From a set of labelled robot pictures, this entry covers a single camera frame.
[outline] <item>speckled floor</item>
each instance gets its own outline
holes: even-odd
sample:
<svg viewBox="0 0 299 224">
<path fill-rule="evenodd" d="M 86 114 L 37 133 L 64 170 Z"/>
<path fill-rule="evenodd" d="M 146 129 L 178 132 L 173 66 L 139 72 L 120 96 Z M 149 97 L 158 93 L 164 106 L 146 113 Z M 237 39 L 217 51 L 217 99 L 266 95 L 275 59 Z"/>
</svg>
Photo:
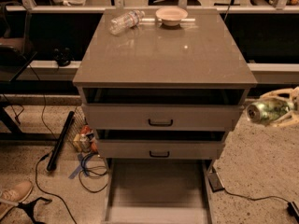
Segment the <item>speckled floor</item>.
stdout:
<svg viewBox="0 0 299 224">
<path fill-rule="evenodd" d="M 42 97 L 10 98 L 24 105 L 25 110 L 20 115 L 22 129 L 28 132 L 48 131 L 41 121 Z M 47 98 L 47 103 L 44 120 L 58 133 L 68 112 L 76 109 L 79 100 L 76 97 L 51 97 Z M 13 114 L 10 107 L 7 112 Z M 214 165 L 227 190 L 252 198 L 276 195 L 299 203 L 298 127 L 265 128 L 247 122 L 243 115 L 235 130 L 228 136 L 221 158 Z M 69 178 L 79 166 L 79 162 L 78 153 L 68 141 L 67 136 L 55 171 L 46 172 L 49 158 L 38 165 L 38 184 L 47 192 L 63 197 L 78 224 L 100 223 L 106 190 L 90 193 L 81 186 L 77 175 L 73 179 Z M 24 179 L 31 180 L 34 189 L 25 203 L 40 196 L 52 199 L 52 203 L 46 205 L 37 203 L 36 219 L 49 224 L 74 223 L 62 201 L 41 192 L 35 183 L 36 164 L 52 150 L 52 143 L 27 143 L 21 146 L 18 145 L 20 143 L 0 143 L 0 187 L 9 189 Z M 91 166 L 102 164 L 97 156 L 89 162 Z M 83 176 L 83 182 L 90 189 L 100 189 L 106 184 L 107 176 L 96 180 Z M 211 198 L 212 211 L 218 224 L 296 223 L 287 213 L 287 204 L 279 199 L 253 202 L 230 196 L 224 191 L 212 193 Z M 17 208 L 11 210 L 0 222 L 31 223 L 29 217 Z"/>
</svg>

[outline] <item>drawer handle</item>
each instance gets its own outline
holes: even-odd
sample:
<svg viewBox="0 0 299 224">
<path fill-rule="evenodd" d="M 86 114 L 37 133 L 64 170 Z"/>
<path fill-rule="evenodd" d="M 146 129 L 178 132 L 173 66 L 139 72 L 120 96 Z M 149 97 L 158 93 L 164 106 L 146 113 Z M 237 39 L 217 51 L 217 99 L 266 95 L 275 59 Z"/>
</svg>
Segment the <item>drawer handle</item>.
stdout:
<svg viewBox="0 0 299 224">
<path fill-rule="evenodd" d="M 150 126 L 169 127 L 173 125 L 174 120 L 170 119 L 169 122 L 153 122 L 149 119 L 148 122 Z"/>
<path fill-rule="evenodd" d="M 165 154 L 164 155 L 157 155 L 157 154 L 153 154 L 153 152 L 149 152 L 149 155 L 152 157 L 152 158 L 168 158 L 169 157 L 169 155 L 170 155 L 170 152 L 169 151 L 167 151 L 167 152 L 165 152 Z"/>
</svg>

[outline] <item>cabinet top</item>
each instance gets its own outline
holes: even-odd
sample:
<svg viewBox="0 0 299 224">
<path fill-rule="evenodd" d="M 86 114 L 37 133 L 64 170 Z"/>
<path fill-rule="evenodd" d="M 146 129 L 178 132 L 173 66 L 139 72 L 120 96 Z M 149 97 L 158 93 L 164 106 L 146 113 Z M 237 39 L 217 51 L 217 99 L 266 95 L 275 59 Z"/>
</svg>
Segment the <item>cabinet top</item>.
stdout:
<svg viewBox="0 0 299 224">
<path fill-rule="evenodd" d="M 216 9 L 189 9 L 166 27 L 145 9 L 135 28 L 112 35 L 106 10 L 73 80 L 83 87 L 252 87 L 256 80 Z"/>
</svg>

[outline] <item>sneaker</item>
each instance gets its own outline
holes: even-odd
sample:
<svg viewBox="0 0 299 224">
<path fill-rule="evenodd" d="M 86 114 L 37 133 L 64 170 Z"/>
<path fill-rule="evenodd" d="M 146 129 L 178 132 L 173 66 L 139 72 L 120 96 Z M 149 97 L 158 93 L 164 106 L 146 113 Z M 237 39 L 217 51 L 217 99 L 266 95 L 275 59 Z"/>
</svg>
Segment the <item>sneaker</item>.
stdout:
<svg viewBox="0 0 299 224">
<path fill-rule="evenodd" d="M 12 202 L 21 203 L 30 194 L 33 185 L 30 181 L 23 181 L 16 185 L 10 190 L 4 190 L 0 198 L 6 199 Z M 0 220 L 13 208 L 13 205 L 8 205 L 6 203 L 0 203 Z"/>
</svg>

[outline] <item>plastic bottle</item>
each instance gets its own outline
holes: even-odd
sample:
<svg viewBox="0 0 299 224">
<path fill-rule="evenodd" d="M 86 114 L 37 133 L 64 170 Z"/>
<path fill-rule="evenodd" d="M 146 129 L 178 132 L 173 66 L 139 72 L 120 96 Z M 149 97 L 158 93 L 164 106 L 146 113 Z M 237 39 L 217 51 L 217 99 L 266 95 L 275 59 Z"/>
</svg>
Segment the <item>plastic bottle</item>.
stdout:
<svg viewBox="0 0 299 224">
<path fill-rule="evenodd" d="M 144 11 L 139 10 L 127 12 L 118 18 L 112 19 L 109 30 L 113 35 L 117 35 L 127 28 L 138 25 L 144 15 Z"/>
</svg>

